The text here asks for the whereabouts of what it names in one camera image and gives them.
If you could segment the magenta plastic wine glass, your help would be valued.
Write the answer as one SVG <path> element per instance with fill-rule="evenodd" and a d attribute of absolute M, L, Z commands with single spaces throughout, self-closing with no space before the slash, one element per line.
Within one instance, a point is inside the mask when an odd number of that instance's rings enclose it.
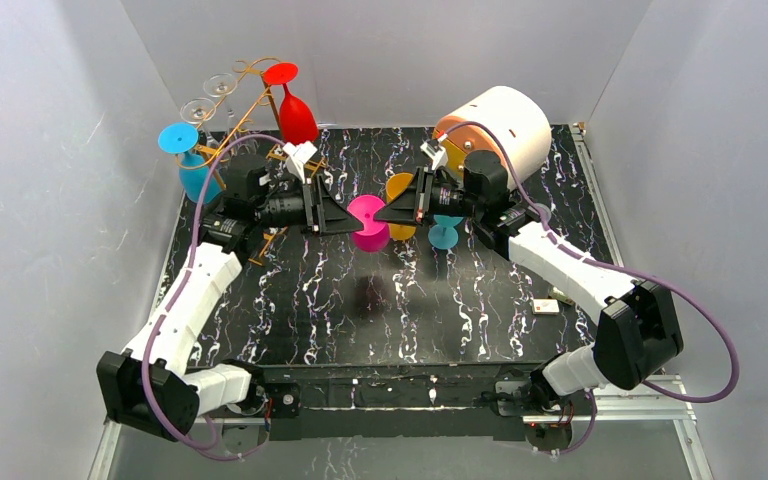
<path fill-rule="evenodd" d="M 390 240 L 389 226 L 375 219 L 376 213 L 386 203 L 375 195 L 360 195 L 353 199 L 348 211 L 357 218 L 363 228 L 351 234 L 355 246 L 363 252 L 375 253 L 383 250 Z"/>

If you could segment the light blue plastic wine glass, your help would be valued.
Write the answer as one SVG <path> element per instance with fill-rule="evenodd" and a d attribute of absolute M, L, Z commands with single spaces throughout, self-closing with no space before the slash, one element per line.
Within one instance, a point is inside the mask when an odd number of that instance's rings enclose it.
<path fill-rule="evenodd" d="M 451 250 L 459 240 L 458 225 L 463 221 L 459 216 L 435 215 L 434 224 L 428 231 L 428 241 L 439 250 Z"/>

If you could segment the red plastic wine glass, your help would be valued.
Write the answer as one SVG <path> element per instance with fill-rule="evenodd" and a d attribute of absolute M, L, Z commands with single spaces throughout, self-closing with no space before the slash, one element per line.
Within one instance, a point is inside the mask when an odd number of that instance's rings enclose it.
<path fill-rule="evenodd" d="M 278 111 L 279 126 L 284 140 L 299 145 L 314 142 L 319 137 L 319 129 L 310 107 L 289 90 L 289 83 L 299 73 L 296 64 L 280 62 L 269 67 L 263 73 L 263 79 L 269 86 L 281 86 L 284 97 Z"/>

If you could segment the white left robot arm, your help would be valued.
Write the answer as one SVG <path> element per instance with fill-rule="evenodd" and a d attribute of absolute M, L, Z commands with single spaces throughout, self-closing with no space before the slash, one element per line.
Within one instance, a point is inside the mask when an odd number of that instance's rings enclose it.
<path fill-rule="evenodd" d="M 329 193 L 320 173 L 291 163 L 288 189 L 272 186 L 265 158 L 245 155 L 229 168 L 225 190 L 205 202 L 195 237 L 167 295 L 119 353 L 96 367 L 107 416 L 143 432 L 181 440 L 196 419 L 227 405 L 251 408 L 260 396 L 259 367 L 236 360 L 188 372 L 191 351 L 209 316 L 272 228 L 312 235 L 355 233 L 362 222 Z"/>

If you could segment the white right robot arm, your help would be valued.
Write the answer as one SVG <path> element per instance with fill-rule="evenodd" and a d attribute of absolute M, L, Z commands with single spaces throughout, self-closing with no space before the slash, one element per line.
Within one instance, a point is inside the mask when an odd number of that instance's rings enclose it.
<path fill-rule="evenodd" d="M 530 373 L 520 389 L 523 403 L 549 408 L 584 389 L 631 390 L 682 352 L 669 289 L 591 265 L 572 244 L 551 239 L 536 211 L 512 201 L 508 180 L 499 156 L 479 150 L 466 157 L 460 183 L 442 169 L 417 169 L 375 218 L 399 225 L 420 225 L 435 215 L 468 218 L 485 247 L 559 288 L 596 324 L 591 344 L 557 354 Z"/>

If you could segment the orange plastic wine glass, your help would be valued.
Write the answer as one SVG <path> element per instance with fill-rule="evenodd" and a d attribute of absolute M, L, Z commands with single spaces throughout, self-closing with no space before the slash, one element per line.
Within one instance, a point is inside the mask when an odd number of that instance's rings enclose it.
<path fill-rule="evenodd" d="M 402 172 L 392 175 L 386 182 L 386 201 L 391 202 L 404 192 L 413 179 L 413 174 Z M 414 236 L 416 228 L 399 224 L 388 224 L 390 237 L 395 241 L 407 241 Z"/>

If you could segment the clear wine glass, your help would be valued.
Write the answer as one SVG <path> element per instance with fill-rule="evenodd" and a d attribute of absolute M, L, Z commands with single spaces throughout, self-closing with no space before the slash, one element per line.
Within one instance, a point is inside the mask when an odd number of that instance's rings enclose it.
<path fill-rule="evenodd" d="M 211 98 L 195 98 L 186 102 L 179 110 L 182 120 L 193 125 L 204 125 L 212 119 L 216 103 Z"/>
<path fill-rule="evenodd" d="M 237 115 L 230 96 L 237 85 L 237 77 L 231 73 L 214 74 L 203 83 L 203 90 L 210 100 L 202 126 L 209 147 L 218 147 L 236 125 Z"/>

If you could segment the black marble table mat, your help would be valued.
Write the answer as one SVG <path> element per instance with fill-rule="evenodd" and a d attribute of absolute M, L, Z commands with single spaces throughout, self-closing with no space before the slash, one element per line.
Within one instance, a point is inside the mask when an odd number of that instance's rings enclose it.
<path fill-rule="evenodd" d="M 320 151 L 332 195 L 344 205 L 384 195 L 390 175 L 410 172 L 429 128 L 324 129 Z M 550 151 L 524 183 L 551 209 L 556 232 L 613 263 L 580 159 L 578 132 L 552 126 Z M 189 356 L 189 366 L 228 359 L 274 364 L 540 363 L 594 338 L 578 307 L 535 315 L 532 300 L 551 287 L 486 249 L 463 221 L 451 250 L 433 248 L 427 230 L 378 253 L 348 235 L 279 235 L 260 264 L 246 262 L 221 297 Z"/>

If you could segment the round drawer cabinet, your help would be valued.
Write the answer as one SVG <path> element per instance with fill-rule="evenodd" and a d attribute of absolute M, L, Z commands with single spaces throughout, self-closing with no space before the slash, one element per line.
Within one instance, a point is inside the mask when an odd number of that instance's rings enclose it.
<path fill-rule="evenodd" d="M 539 170 L 549 153 L 552 129 L 546 115 L 533 100 L 511 87 L 491 87 L 442 117 L 433 136 L 438 138 L 463 121 L 477 121 L 490 131 L 464 126 L 441 142 L 447 151 L 447 168 L 458 177 L 463 176 L 466 156 L 474 151 L 506 152 L 521 181 Z"/>

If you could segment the cream rectangular box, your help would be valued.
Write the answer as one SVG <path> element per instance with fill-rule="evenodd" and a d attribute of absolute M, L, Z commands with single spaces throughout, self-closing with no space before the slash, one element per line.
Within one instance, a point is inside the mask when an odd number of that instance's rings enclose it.
<path fill-rule="evenodd" d="M 550 290 L 549 295 L 551 298 L 563 304 L 570 306 L 575 304 L 575 301 L 570 296 L 555 287 Z"/>

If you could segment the small white box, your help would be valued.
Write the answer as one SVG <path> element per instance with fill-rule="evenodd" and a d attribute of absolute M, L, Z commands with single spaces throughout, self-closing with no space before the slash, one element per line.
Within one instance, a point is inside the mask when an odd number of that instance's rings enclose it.
<path fill-rule="evenodd" d="M 557 315 L 561 312 L 561 307 L 555 299 L 533 299 L 532 312 L 535 315 Z"/>

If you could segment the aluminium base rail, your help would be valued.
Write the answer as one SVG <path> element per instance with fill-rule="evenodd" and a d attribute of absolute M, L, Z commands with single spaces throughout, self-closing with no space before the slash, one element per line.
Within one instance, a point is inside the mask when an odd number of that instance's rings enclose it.
<path fill-rule="evenodd" d="M 106 426 L 93 479 L 709 479 L 691 410 L 639 389 L 595 392 L 571 422 L 485 408 L 311 409 L 264 430 L 225 419 L 234 462 Z"/>

